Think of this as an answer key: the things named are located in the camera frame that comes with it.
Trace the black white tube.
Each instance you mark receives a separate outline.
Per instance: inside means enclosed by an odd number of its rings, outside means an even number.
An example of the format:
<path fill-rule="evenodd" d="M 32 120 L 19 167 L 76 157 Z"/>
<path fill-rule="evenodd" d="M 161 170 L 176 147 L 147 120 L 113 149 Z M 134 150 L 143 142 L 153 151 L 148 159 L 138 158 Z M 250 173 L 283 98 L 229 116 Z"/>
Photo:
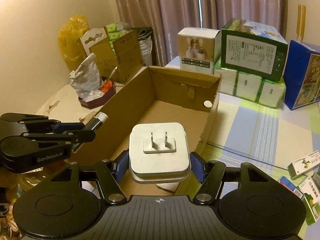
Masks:
<path fill-rule="evenodd" d="M 80 140 L 72 146 L 72 152 L 76 153 L 87 142 L 92 142 L 95 139 L 96 131 L 106 122 L 108 116 L 99 112 L 84 126 L 80 132 Z"/>

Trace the white power adapter plug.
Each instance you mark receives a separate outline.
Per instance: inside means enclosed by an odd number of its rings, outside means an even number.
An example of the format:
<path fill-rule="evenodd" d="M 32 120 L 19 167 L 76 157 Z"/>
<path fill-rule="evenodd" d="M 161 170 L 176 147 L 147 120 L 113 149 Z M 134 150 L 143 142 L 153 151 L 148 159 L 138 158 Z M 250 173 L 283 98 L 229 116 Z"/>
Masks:
<path fill-rule="evenodd" d="M 129 171 L 140 184 L 185 180 L 191 161 L 184 127 L 178 122 L 134 126 L 129 138 Z"/>

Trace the white ointment box with bird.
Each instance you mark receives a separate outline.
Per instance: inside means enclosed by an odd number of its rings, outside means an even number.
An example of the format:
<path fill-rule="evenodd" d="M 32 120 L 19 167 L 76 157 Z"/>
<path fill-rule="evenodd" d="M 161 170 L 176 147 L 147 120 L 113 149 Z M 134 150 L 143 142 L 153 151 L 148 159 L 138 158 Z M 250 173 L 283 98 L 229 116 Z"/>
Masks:
<path fill-rule="evenodd" d="M 308 173 L 316 167 L 319 167 L 320 156 L 319 151 L 306 155 L 303 158 L 293 161 L 288 165 L 287 169 L 290 174 L 291 179 L 296 179 L 301 175 Z"/>

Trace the dark red wooden tray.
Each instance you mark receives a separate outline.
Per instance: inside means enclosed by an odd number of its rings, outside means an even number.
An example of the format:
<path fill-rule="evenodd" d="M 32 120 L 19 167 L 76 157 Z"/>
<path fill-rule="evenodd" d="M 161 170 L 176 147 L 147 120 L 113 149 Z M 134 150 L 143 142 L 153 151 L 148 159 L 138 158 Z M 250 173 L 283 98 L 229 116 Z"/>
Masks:
<path fill-rule="evenodd" d="M 78 98 L 80 105 L 87 109 L 93 109 L 104 105 L 116 94 L 116 87 L 112 80 L 105 81 L 96 91 L 90 92 L 84 99 Z"/>

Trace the white crumpled bag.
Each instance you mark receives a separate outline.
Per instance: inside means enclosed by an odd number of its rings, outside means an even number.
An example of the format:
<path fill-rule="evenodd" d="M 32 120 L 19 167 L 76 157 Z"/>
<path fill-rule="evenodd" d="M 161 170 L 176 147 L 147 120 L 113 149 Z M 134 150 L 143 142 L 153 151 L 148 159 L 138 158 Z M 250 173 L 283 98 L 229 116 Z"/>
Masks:
<path fill-rule="evenodd" d="M 89 96 L 90 92 L 98 90 L 102 84 L 95 58 L 95 53 L 90 53 L 78 68 L 69 74 L 70 85 L 81 99 Z"/>

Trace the checkered tablecloth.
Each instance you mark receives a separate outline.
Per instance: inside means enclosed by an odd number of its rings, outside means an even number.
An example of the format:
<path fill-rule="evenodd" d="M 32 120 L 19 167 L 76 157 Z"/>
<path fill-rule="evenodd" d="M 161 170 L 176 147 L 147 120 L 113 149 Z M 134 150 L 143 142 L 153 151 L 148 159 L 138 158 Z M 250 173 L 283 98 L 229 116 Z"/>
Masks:
<path fill-rule="evenodd" d="M 227 94 L 219 97 L 209 142 L 197 147 L 205 160 L 234 167 L 253 163 L 279 180 L 290 178 L 290 163 L 319 150 L 319 103 L 291 111 L 287 105 L 274 109 Z"/>

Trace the open cardboard box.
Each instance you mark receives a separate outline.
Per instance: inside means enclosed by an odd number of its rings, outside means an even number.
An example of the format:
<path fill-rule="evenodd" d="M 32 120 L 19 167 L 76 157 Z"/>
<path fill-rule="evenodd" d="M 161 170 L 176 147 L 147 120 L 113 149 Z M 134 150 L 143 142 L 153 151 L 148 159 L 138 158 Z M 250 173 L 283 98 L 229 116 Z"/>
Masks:
<path fill-rule="evenodd" d="M 103 105 L 108 116 L 92 142 L 70 160 L 91 166 L 114 159 L 129 146 L 136 124 L 178 122 L 186 132 L 190 151 L 201 154 L 217 114 L 220 77 L 164 67 L 143 67 Z"/>

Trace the small blue white box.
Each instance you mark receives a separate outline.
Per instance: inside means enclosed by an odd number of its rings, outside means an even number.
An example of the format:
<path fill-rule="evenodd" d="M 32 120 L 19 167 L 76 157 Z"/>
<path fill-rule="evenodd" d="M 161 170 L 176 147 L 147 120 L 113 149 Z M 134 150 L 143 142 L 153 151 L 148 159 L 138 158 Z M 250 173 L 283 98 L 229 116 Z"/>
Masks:
<path fill-rule="evenodd" d="M 300 199 L 304 198 L 304 194 L 285 176 L 280 177 L 278 181 L 281 185 L 283 185 L 285 188 L 290 190 L 292 193 L 294 193 L 297 197 Z"/>

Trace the yellow plastic bag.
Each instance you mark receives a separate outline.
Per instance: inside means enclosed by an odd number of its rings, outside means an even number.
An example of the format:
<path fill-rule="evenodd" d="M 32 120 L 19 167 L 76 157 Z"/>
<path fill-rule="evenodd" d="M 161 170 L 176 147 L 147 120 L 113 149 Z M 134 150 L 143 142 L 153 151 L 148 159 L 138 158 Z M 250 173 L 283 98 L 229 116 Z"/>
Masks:
<path fill-rule="evenodd" d="M 76 70 L 84 61 L 80 38 L 89 30 L 87 18 L 76 14 L 60 28 L 57 38 L 59 50 L 70 71 Z"/>

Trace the brown cardboard carton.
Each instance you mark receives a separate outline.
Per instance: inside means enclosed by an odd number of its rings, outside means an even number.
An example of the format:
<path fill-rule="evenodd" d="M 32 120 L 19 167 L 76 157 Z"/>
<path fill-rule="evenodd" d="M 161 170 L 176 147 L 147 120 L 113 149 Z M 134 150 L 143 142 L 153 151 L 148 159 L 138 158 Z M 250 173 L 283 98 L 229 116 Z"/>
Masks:
<path fill-rule="evenodd" d="M 93 28 L 78 39 L 83 57 L 95 54 L 95 62 L 102 77 L 114 82 L 128 83 L 143 66 L 137 32 L 124 35 L 108 33 L 105 27 Z"/>

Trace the green white medicine box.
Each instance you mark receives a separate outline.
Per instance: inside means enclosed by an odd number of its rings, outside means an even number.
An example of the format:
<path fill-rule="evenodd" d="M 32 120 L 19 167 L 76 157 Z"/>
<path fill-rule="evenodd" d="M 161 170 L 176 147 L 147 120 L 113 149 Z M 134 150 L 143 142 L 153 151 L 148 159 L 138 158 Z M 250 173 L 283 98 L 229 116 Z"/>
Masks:
<path fill-rule="evenodd" d="M 306 177 L 298 186 L 304 194 L 303 203 L 306 208 L 305 221 L 311 225 L 319 220 L 319 171 Z"/>

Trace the white bucket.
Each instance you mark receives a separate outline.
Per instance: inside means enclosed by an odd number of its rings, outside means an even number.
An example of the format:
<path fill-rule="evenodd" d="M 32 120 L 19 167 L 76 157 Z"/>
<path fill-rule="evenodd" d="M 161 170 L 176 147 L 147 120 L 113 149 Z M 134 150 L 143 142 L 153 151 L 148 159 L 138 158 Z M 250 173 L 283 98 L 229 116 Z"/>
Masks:
<path fill-rule="evenodd" d="M 140 51 L 141 51 L 142 58 L 144 60 L 145 65 L 151 66 L 152 65 L 152 46 L 153 46 L 151 36 L 149 36 L 144 40 L 140 40 L 139 45 L 140 45 Z"/>

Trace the white humidifier product box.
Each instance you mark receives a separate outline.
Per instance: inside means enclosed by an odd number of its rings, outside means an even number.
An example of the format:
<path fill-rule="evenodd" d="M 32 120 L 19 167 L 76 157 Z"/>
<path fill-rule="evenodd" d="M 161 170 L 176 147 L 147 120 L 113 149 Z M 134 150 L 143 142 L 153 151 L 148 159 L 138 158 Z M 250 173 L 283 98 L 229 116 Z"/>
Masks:
<path fill-rule="evenodd" d="M 221 31 L 207 28 L 183 28 L 177 35 L 180 68 L 213 74 L 221 56 Z"/>

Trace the blue milk carton box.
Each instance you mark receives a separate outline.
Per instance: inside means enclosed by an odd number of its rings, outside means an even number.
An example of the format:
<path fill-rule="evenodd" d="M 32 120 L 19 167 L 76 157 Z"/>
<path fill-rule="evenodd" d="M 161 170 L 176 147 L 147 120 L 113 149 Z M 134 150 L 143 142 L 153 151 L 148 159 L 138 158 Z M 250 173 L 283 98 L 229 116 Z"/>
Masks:
<path fill-rule="evenodd" d="M 283 75 L 289 109 L 319 102 L 319 70 L 319 46 L 290 41 Z"/>

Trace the pink curtain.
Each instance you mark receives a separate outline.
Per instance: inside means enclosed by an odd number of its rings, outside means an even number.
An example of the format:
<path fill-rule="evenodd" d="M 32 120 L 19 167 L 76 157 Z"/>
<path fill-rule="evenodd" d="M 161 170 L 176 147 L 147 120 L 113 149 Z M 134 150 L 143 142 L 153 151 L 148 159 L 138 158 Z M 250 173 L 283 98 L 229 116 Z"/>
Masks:
<path fill-rule="evenodd" d="M 177 33 L 185 27 L 222 28 L 231 18 L 286 31 L 287 0 L 116 0 L 122 22 L 151 27 L 155 62 L 164 66 L 178 55 Z"/>

